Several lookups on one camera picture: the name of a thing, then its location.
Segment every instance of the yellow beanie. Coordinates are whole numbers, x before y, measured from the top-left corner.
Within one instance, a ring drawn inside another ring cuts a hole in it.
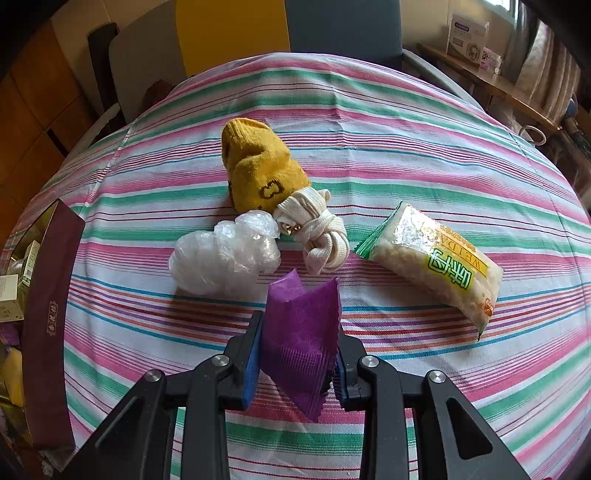
[[[235,118],[224,127],[222,161],[238,213],[273,213],[296,190],[310,186],[281,138],[265,124],[249,118]]]

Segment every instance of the table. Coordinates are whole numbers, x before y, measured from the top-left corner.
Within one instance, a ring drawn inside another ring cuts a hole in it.
[[[417,43],[417,48],[421,55],[426,59],[440,60],[452,70],[471,80],[475,85],[482,87],[487,95],[506,101],[520,112],[526,114],[536,122],[539,122],[550,132],[554,133],[561,129],[559,123],[552,122],[542,113],[543,110],[540,105],[531,102],[524,92],[517,89],[515,85],[504,77],[487,72],[484,69],[479,69],[478,67],[448,55],[437,48],[421,43]],[[483,103],[484,105],[482,106],[486,110],[489,103],[488,99]]]
[[[337,275],[343,330],[400,371],[445,372],[534,479],[557,478],[591,428],[591,227],[568,182],[525,140],[428,83],[362,61],[269,54],[178,85],[132,124],[69,160],[28,205],[2,253],[60,197],[86,222],[70,283],[64,369],[78,446],[151,368],[167,375],[221,352],[292,268],[301,247],[245,299],[197,298],[168,272],[176,240],[233,219],[224,124],[266,122],[317,189],[329,189],[352,247],[406,200],[504,268],[480,342],[456,309],[352,254]],[[184,412],[172,472],[180,467]],[[363,414],[329,393],[319,423],[268,376],[245,413],[227,413],[233,480],[359,475]],[[412,419],[409,469],[416,478]]]

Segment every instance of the wooden cabinet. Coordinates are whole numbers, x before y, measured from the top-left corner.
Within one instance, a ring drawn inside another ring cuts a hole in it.
[[[0,82],[0,248],[95,119],[47,22]]]
[[[42,25],[31,37],[10,71],[22,97],[44,129],[81,94],[51,22]]]
[[[0,83],[0,184],[41,135],[41,126],[19,93],[12,75]]]

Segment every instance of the crumpled plastic bag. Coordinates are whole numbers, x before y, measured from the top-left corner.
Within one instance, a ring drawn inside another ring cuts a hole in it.
[[[495,308],[503,269],[456,232],[401,202],[354,252],[457,307],[480,339]]]
[[[223,220],[213,232],[192,232],[178,239],[168,259],[176,284],[195,295],[241,297],[260,274],[281,264],[279,227],[270,213],[251,210],[234,222]]]

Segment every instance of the purple cloth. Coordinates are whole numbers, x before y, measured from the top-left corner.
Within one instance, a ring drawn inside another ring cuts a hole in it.
[[[18,330],[12,322],[0,323],[0,342],[6,346],[21,346],[18,339]]]
[[[318,421],[326,372],[336,366],[339,279],[306,291],[297,271],[269,285],[261,369],[310,420]]]

